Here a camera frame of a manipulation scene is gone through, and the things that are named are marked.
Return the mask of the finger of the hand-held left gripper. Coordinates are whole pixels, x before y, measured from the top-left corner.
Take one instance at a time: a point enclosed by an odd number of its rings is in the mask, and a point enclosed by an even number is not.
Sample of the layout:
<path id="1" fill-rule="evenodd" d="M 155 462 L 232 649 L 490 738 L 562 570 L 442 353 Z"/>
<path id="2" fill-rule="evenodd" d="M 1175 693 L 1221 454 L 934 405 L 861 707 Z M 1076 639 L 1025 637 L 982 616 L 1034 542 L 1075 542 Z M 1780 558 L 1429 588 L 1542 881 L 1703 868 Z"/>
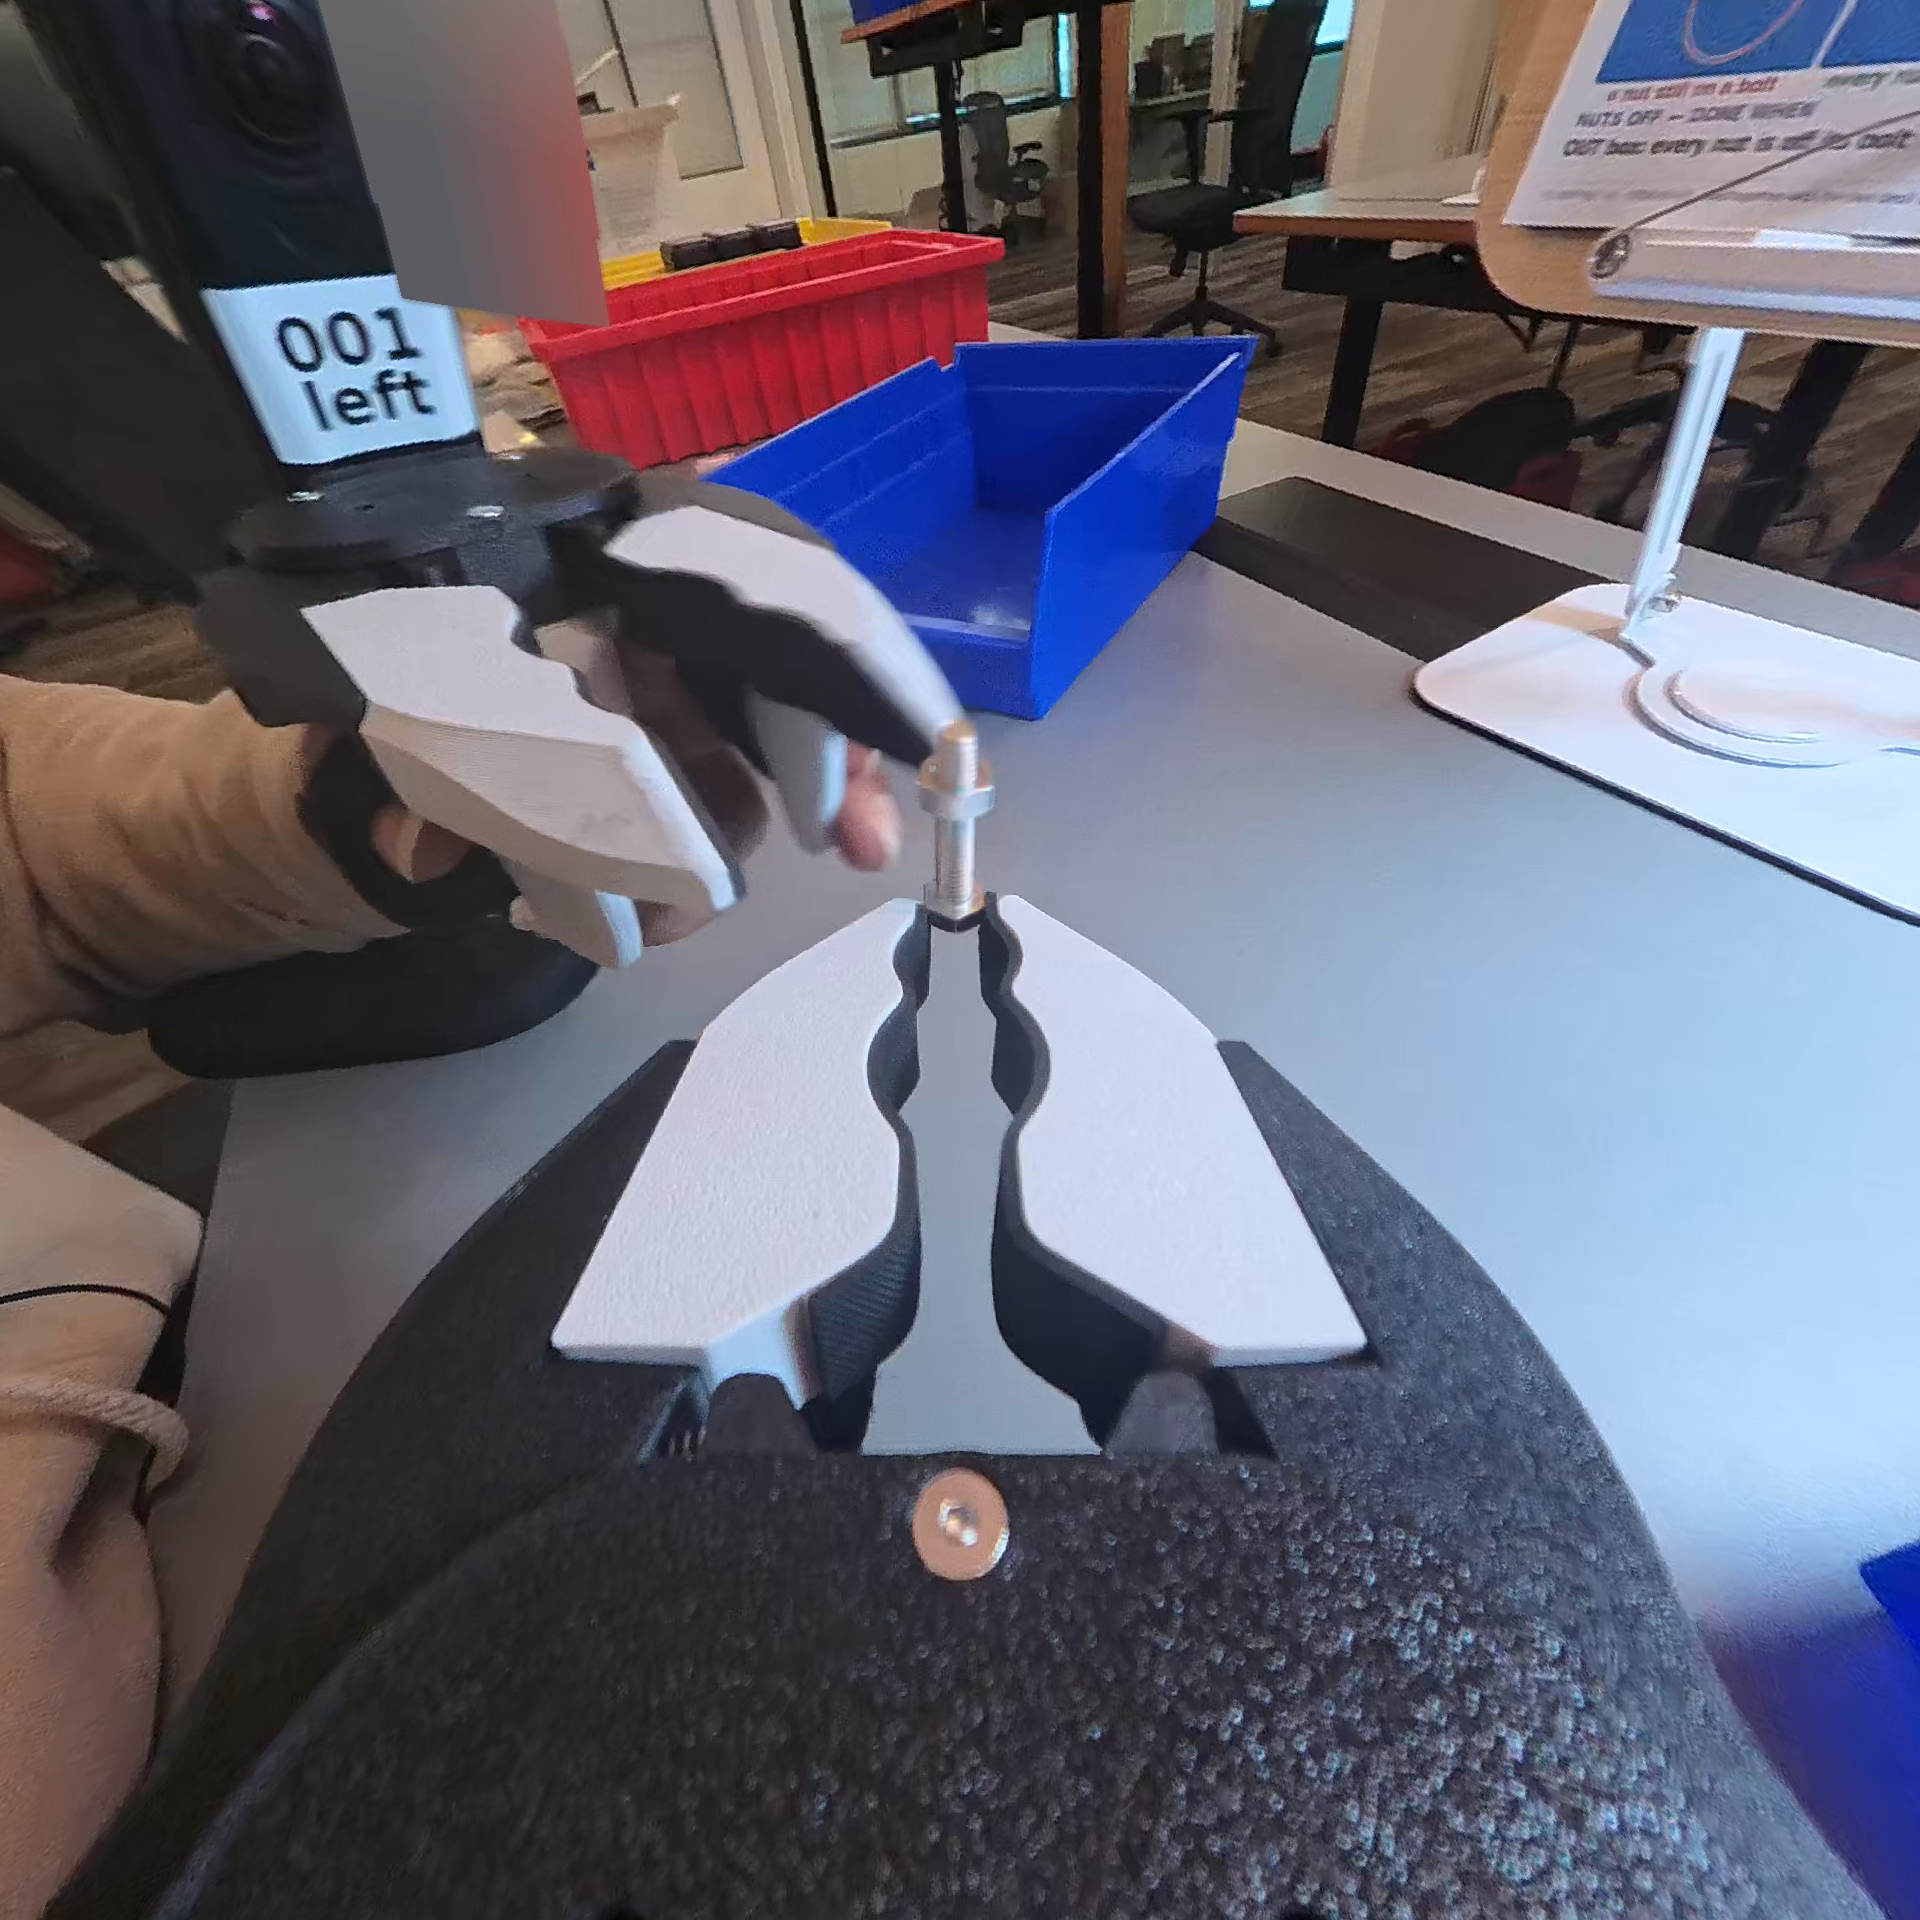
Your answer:
<path id="1" fill-rule="evenodd" d="M 626 968 L 642 904 L 707 925 L 740 901 L 732 856 L 650 737 L 527 650 L 503 590 L 372 588 L 300 614 L 362 696 L 358 734 L 397 801 L 490 853 L 525 929 Z"/>
<path id="2" fill-rule="evenodd" d="M 654 505 L 603 542 L 601 603 L 770 779 L 809 853 L 834 843 L 855 748 L 921 766 L 965 718 L 894 605 L 769 501 Z"/>

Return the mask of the red plastic bin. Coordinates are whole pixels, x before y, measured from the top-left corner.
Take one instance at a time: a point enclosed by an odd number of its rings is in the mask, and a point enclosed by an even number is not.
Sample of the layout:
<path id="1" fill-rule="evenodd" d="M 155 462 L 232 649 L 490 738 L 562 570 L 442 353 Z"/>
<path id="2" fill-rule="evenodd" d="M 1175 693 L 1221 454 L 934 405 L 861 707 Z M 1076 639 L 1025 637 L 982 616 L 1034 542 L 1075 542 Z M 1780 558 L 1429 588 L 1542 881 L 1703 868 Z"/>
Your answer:
<path id="1" fill-rule="evenodd" d="M 607 325 L 522 318 L 575 439 L 633 468 L 749 448 L 990 331 L 996 234 L 804 219 L 798 247 L 605 264 Z"/>

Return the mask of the white tablet stand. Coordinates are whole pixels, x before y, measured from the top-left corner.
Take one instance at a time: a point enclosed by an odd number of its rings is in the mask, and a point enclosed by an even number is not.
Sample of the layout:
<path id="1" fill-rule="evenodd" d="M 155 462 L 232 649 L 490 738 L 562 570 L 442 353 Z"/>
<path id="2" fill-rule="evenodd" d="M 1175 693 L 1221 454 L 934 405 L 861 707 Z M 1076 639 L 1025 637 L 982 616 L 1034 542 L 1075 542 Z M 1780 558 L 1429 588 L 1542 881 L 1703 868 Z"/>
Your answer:
<path id="1" fill-rule="evenodd" d="M 1418 669 L 1434 714 L 1919 920 L 1919 665 L 1676 585 L 1744 334 L 1694 336 L 1635 573 Z"/>

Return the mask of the black office chair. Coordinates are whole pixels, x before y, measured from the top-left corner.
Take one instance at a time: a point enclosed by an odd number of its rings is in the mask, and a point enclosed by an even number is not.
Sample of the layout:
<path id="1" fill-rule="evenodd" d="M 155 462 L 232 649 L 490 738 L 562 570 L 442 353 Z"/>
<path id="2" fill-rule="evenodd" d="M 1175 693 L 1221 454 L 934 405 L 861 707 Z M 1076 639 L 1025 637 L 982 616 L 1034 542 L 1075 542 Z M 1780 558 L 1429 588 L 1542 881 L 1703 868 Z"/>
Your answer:
<path id="1" fill-rule="evenodd" d="M 1283 339 L 1273 325 L 1213 299 L 1210 263 L 1243 238 L 1236 230 L 1243 212 L 1293 192 L 1293 133 L 1326 12 L 1326 3 L 1269 5 L 1232 108 L 1184 115 L 1192 160 L 1198 158 L 1202 124 L 1230 128 L 1224 183 L 1192 176 L 1126 200 L 1129 224 L 1167 243 L 1171 278 L 1183 278 L 1189 267 L 1196 267 L 1192 297 L 1146 325 L 1144 339 L 1167 339 L 1181 331 L 1201 339 L 1218 327 L 1227 334 L 1258 341 L 1271 359 L 1283 353 Z"/>

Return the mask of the white instruction sheet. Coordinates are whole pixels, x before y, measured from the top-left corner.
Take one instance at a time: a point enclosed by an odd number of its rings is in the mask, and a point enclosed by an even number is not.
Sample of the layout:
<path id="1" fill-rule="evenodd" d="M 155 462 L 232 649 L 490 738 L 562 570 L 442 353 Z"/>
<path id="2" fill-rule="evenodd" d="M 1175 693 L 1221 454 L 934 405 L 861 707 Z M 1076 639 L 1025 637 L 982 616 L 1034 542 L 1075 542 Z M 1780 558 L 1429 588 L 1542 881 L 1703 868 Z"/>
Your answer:
<path id="1" fill-rule="evenodd" d="M 1919 7 L 1595 5 L 1505 219 L 1914 243 Z"/>

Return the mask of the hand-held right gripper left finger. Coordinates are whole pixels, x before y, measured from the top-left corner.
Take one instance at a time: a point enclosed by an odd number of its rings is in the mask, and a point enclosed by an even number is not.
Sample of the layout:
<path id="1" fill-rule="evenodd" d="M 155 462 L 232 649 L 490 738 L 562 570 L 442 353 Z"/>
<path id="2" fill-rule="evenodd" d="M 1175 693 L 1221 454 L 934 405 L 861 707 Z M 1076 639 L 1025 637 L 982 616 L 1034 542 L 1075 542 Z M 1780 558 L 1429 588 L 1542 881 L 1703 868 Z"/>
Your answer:
<path id="1" fill-rule="evenodd" d="M 578 1362 L 686 1366 L 843 1400 L 915 1322 L 926 915 L 889 901 L 705 1032 L 562 1309 Z"/>

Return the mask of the person's beige hoodie torso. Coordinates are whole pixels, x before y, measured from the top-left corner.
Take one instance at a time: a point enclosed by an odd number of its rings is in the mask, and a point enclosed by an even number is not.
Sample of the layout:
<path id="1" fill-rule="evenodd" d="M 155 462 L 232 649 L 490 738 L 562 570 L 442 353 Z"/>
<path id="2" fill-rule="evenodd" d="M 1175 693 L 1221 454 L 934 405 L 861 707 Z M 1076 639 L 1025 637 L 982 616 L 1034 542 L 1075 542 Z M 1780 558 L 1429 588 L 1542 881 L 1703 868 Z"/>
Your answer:
<path id="1" fill-rule="evenodd" d="M 2 1380 L 152 1398 L 139 1385 L 201 1245 L 198 1212 L 4 1112 Z M 139 1784 L 160 1674 L 142 1518 L 83 1517 L 47 1543 L 2 1513 L 4 1917 L 38 1917 Z"/>

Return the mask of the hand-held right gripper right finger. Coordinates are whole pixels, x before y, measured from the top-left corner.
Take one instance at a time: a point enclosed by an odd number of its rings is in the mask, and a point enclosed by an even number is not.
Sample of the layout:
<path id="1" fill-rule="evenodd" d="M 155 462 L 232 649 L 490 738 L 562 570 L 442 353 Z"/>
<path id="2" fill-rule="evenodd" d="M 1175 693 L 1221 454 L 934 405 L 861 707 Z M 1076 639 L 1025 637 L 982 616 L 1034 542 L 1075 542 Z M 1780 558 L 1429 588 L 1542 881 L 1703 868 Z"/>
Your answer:
<path id="1" fill-rule="evenodd" d="M 990 901 L 1008 1112 L 992 1304 L 1089 1420 L 1141 1380 L 1349 1362 L 1368 1336 L 1213 1030 L 1031 901 Z"/>

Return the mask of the small hex nut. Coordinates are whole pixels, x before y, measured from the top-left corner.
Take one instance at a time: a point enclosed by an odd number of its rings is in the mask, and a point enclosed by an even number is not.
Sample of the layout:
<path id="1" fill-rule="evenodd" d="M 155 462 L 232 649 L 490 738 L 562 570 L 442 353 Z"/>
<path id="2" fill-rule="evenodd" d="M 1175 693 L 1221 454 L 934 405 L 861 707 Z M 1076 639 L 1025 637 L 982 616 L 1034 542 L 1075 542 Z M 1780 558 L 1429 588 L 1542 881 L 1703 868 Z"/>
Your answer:
<path id="1" fill-rule="evenodd" d="M 919 775 L 919 803 L 942 825 L 975 825 L 996 805 L 994 768 L 970 718 L 947 724 Z"/>

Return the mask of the beige hoodie drawstring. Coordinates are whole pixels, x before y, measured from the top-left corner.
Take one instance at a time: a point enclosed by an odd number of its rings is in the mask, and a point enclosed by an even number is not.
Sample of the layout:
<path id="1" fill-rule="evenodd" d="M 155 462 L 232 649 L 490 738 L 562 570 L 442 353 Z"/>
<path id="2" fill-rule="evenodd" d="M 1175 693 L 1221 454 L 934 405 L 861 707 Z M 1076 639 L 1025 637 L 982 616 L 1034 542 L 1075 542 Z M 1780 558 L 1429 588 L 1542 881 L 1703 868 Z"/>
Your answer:
<path id="1" fill-rule="evenodd" d="M 139 1518 L 186 1453 L 186 1424 L 125 1387 L 59 1377 L 2 1380 L 2 1515 L 51 1543 L 80 1518 Z"/>

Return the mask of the yellow plastic bin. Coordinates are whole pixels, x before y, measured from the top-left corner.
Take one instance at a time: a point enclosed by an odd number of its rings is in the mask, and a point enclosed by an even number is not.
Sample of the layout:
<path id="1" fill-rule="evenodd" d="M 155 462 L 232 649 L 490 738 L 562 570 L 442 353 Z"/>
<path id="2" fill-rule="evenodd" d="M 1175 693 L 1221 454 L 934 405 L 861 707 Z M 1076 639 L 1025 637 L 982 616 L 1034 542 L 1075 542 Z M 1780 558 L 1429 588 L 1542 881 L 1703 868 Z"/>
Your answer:
<path id="1" fill-rule="evenodd" d="M 601 264 L 608 294 L 660 280 L 662 277 L 724 269 L 735 263 L 800 253 L 894 230 L 885 219 L 802 216 L 715 229 L 667 238 L 638 253 L 607 256 Z"/>

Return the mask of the person's left hand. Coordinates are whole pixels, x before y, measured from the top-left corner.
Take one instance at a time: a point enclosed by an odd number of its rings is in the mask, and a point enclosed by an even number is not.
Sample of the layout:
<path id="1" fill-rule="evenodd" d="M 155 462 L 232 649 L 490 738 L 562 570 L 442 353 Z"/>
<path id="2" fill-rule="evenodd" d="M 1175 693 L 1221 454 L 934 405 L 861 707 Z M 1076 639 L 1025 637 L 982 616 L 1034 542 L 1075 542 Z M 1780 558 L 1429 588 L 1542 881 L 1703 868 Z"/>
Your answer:
<path id="1" fill-rule="evenodd" d="M 874 746 L 845 748 L 845 787 L 829 829 L 831 851 L 855 872 L 889 872 L 901 858 L 903 812 L 894 771 Z"/>

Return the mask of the person's left forearm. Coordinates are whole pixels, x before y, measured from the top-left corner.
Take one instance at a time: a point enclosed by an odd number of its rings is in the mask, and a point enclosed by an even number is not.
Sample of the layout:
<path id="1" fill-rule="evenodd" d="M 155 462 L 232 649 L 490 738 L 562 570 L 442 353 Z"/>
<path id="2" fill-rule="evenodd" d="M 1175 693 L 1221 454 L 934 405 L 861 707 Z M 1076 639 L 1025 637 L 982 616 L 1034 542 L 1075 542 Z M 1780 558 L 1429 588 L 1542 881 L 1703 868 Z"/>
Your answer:
<path id="1" fill-rule="evenodd" d="M 181 985 L 391 940 L 307 830 L 318 752 L 236 696 L 2 682 L 2 1034 L 121 1028 Z"/>

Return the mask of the wooden standing desk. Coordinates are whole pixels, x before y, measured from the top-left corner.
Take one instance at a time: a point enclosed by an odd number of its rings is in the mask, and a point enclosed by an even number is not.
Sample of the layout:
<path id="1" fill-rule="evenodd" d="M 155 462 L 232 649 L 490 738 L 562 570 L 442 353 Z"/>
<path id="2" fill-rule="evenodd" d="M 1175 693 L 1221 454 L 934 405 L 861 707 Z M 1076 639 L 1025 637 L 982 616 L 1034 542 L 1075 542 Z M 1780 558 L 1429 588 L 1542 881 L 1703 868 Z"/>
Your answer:
<path id="1" fill-rule="evenodd" d="M 1031 23 L 1073 25 L 1075 318 L 1080 341 L 1123 334 L 1132 9 L 1118 3 L 855 3 L 845 45 L 874 78 L 931 73 L 942 167 L 942 219 L 969 230 L 961 151 L 963 66 L 1020 45 Z"/>

